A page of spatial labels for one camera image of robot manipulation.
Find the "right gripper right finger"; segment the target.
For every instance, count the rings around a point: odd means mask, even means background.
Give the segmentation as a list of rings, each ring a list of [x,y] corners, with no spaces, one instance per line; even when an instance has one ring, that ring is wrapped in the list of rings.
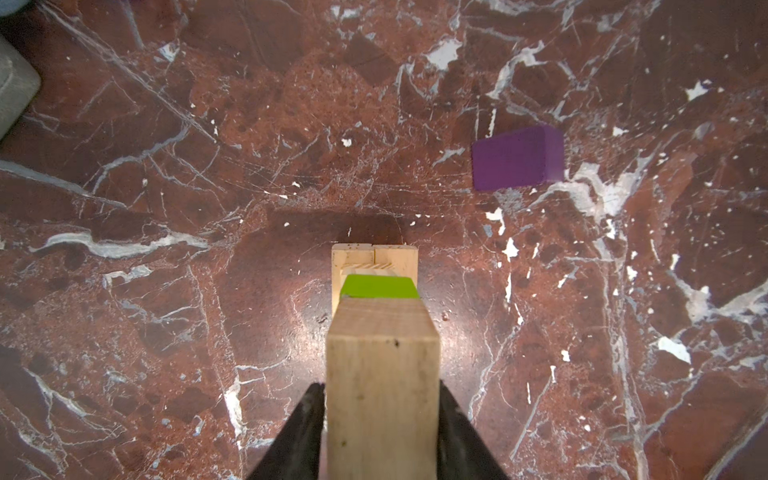
[[[443,381],[439,395],[437,478],[508,479]]]

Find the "green block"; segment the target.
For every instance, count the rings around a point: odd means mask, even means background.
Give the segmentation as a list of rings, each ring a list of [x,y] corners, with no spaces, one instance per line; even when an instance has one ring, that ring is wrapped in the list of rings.
[[[341,287],[340,297],[418,299],[419,292],[408,277],[351,274]]]

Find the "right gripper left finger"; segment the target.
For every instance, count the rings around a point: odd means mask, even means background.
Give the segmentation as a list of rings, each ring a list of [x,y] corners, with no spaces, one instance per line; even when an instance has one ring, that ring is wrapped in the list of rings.
[[[324,417],[325,385],[312,383],[247,479],[316,480]]]

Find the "purple block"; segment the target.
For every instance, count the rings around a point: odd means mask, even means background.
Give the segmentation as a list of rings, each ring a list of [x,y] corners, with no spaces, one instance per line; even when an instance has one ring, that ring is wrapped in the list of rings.
[[[565,136],[548,125],[474,142],[473,187],[478,191],[538,186],[565,178]]]

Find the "wood block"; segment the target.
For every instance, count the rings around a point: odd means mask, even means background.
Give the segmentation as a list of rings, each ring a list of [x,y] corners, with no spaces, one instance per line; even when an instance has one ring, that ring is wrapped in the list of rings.
[[[421,300],[340,301],[326,340],[330,478],[435,478],[440,352]]]
[[[331,313],[336,314],[349,275],[409,278],[418,287],[418,248],[408,245],[338,243],[331,249]]]

